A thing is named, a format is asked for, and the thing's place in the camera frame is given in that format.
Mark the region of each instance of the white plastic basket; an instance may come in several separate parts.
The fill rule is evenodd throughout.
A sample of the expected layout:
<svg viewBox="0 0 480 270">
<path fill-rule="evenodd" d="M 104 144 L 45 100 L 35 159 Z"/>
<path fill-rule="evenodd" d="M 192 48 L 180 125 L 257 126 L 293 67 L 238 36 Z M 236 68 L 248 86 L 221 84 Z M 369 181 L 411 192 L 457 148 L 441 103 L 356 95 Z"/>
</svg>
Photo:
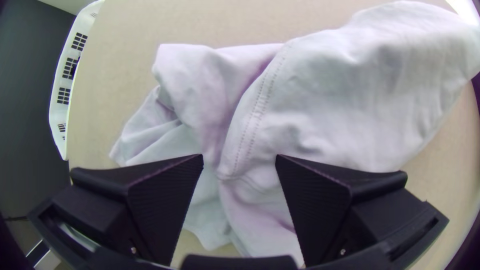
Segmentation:
<svg viewBox="0 0 480 270">
<path fill-rule="evenodd" d="M 95 1 L 82 9 L 66 39 L 56 66 L 55 79 L 50 97 L 48 121 L 56 147 L 63 160 L 67 158 L 67 127 L 70 109 L 70 97 L 75 81 L 74 70 L 77 68 L 80 56 L 88 40 L 90 28 L 105 0 Z"/>
</svg>

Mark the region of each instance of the black 3d-printed part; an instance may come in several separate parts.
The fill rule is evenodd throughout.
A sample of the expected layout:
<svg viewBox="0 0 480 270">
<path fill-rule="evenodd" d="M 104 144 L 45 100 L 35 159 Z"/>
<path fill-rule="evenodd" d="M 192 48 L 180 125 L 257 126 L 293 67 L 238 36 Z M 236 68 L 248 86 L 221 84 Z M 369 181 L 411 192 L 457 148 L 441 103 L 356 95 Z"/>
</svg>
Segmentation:
<svg viewBox="0 0 480 270">
<path fill-rule="evenodd" d="M 188 255 L 180 270 L 297 270 L 290 256 L 267 258 L 222 258 Z"/>
<path fill-rule="evenodd" d="M 369 173 L 278 155 L 276 171 L 285 194 L 305 265 L 319 265 L 353 202 L 394 190 L 407 174 Z"/>
<path fill-rule="evenodd" d="M 202 169 L 197 154 L 108 170 L 74 168 L 71 177 L 77 186 L 126 202 L 154 261 L 168 266 Z"/>
</svg>

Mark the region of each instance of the white fabric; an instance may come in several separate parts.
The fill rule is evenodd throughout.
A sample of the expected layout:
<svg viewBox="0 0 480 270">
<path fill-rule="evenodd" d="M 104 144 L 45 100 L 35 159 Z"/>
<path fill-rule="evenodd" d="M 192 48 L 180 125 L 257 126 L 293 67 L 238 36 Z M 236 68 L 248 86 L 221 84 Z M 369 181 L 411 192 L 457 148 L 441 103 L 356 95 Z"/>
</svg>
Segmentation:
<svg viewBox="0 0 480 270">
<path fill-rule="evenodd" d="M 303 264 L 275 156 L 398 170 L 435 135 L 480 71 L 480 29 L 395 2 L 285 44 L 163 44 L 159 82 L 110 156 L 129 166 L 202 153 L 184 227 L 206 249 Z"/>
</svg>

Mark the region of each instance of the textured black surface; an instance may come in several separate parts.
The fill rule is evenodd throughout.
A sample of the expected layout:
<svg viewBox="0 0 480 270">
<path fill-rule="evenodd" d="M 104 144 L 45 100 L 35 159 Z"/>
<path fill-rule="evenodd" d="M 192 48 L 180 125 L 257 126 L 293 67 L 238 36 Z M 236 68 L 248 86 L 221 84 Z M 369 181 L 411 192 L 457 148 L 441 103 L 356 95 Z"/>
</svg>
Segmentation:
<svg viewBox="0 0 480 270">
<path fill-rule="evenodd" d="M 281 156 L 275 166 L 305 265 L 318 265 L 350 206 L 349 190 Z"/>
<path fill-rule="evenodd" d="M 156 262 L 170 265 L 195 186 L 203 170 L 198 155 L 134 185 L 128 201 Z"/>
<path fill-rule="evenodd" d="M 197 154 L 115 169 L 74 168 L 71 177 L 76 186 L 127 203 L 154 261 L 170 265 L 202 169 Z"/>
<path fill-rule="evenodd" d="M 0 14 L 0 209 L 25 216 L 69 184 L 48 111 L 55 69 L 74 16 L 37 0 L 9 0 Z M 23 252 L 40 240 L 29 222 L 9 222 Z"/>
<path fill-rule="evenodd" d="M 281 155 L 275 167 L 306 266 L 327 256 L 352 204 L 407 182 L 402 171 L 371 173 Z"/>
<path fill-rule="evenodd" d="M 180 270 L 297 270 L 290 256 L 268 258 L 221 258 L 188 255 Z"/>
</svg>

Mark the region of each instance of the gray wall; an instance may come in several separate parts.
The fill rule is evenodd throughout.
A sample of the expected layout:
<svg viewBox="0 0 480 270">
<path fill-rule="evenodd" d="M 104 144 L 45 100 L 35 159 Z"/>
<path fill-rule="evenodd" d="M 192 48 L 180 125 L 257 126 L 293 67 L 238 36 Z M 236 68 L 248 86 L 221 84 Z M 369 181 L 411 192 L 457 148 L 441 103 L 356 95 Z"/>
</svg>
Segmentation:
<svg viewBox="0 0 480 270">
<path fill-rule="evenodd" d="M 69 185 L 48 123 L 57 61 L 75 16 L 37 0 L 0 13 L 0 212 L 25 216 Z M 24 252 L 39 240 L 28 221 L 7 222 Z"/>
</svg>

